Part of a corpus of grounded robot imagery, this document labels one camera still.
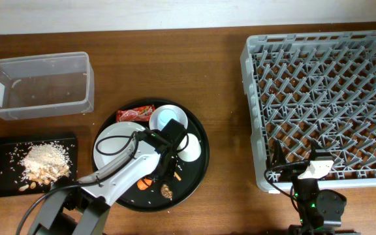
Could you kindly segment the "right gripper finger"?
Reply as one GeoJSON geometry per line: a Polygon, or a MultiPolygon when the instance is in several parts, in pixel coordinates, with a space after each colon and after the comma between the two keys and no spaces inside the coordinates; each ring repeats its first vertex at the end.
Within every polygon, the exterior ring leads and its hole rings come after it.
{"type": "Polygon", "coordinates": [[[316,140],[311,141],[311,157],[329,157],[330,152],[323,149],[316,140]]]}
{"type": "Polygon", "coordinates": [[[272,160],[271,160],[271,167],[275,168],[276,166],[279,165],[285,165],[287,163],[285,155],[283,153],[283,148],[281,146],[280,141],[276,140],[274,142],[274,153],[272,155],[272,160]]]}

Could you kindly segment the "light blue cup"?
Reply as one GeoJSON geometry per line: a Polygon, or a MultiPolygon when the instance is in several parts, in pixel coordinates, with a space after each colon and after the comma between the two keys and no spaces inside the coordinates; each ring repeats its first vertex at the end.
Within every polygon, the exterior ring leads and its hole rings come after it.
{"type": "Polygon", "coordinates": [[[178,119],[178,116],[175,113],[175,111],[170,109],[161,110],[157,117],[158,129],[163,129],[171,119],[178,119]]]}

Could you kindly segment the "white cup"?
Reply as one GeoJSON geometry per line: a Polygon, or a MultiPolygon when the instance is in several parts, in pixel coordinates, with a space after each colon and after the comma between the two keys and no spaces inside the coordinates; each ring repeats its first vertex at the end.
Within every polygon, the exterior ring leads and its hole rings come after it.
{"type": "Polygon", "coordinates": [[[177,148],[178,157],[185,162],[196,161],[201,151],[200,142],[192,133],[188,133],[177,148]]]}

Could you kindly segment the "red snack wrapper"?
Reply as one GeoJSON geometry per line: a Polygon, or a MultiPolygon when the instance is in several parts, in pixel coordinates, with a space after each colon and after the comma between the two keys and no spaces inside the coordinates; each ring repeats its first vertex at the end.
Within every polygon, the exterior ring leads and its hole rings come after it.
{"type": "Polygon", "coordinates": [[[128,110],[118,110],[116,112],[116,121],[149,121],[154,111],[154,105],[140,106],[128,110]]]}

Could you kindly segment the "orange carrot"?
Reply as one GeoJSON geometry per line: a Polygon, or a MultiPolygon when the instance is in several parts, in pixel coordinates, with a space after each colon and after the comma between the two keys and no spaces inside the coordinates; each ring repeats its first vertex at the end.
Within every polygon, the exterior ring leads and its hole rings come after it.
{"type": "Polygon", "coordinates": [[[153,180],[151,180],[149,178],[142,178],[142,179],[138,180],[136,184],[137,184],[137,187],[141,191],[144,191],[144,190],[148,189],[153,184],[153,180]]]}

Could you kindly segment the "brown food scrap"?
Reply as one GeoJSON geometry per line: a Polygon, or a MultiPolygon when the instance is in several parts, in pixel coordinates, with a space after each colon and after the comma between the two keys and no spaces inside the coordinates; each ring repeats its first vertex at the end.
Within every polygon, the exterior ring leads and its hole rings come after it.
{"type": "Polygon", "coordinates": [[[161,195],[164,198],[172,200],[173,192],[171,191],[170,187],[167,184],[162,184],[161,186],[161,195]]]}

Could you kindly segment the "white plate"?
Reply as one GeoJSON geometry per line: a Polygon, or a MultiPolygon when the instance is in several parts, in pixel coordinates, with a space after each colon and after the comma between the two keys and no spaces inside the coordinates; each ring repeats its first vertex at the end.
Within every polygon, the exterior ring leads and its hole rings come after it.
{"type": "Polygon", "coordinates": [[[106,155],[106,153],[115,153],[127,143],[130,135],[135,131],[143,131],[145,127],[135,122],[117,122],[105,128],[98,135],[93,149],[93,160],[97,169],[101,169],[116,158],[125,160],[126,153],[130,153],[134,148],[134,140],[125,150],[116,155],[106,155]]]}

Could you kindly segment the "rice and food scraps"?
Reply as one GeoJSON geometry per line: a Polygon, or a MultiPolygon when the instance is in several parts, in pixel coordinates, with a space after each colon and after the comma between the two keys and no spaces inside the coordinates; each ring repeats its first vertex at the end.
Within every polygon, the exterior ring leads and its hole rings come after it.
{"type": "Polygon", "coordinates": [[[72,151],[76,144],[68,141],[20,142],[1,148],[0,184],[16,192],[52,186],[72,174],[72,151]]]}

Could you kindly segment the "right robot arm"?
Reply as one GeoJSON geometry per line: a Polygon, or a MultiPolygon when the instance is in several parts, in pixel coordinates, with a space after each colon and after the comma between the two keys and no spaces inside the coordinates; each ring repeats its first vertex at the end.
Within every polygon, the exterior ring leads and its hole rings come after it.
{"type": "Polygon", "coordinates": [[[288,163],[280,141],[275,142],[272,161],[264,178],[270,183],[267,173],[280,172],[292,183],[286,195],[300,216],[300,224],[291,225],[288,234],[334,234],[341,226],[346,197],[330,189],[319,189],[319,180],[327,176],[333,163],[332,154],[314,140],[307,159],[288,163]]]}

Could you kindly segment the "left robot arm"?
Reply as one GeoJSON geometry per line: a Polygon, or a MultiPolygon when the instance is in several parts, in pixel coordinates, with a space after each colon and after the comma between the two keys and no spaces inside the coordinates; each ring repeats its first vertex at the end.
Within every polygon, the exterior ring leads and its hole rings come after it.
{"type": "Polygon", "coordinates": [[[161,131],[124,121],[107,127],[94,150],[113,159],[96,172],[61,184],[35,203],[42,207],[29,234],[102,234],[111,206],[150,174],[172,178],[178,146],[187,136],[172,119],[161,131]]]}

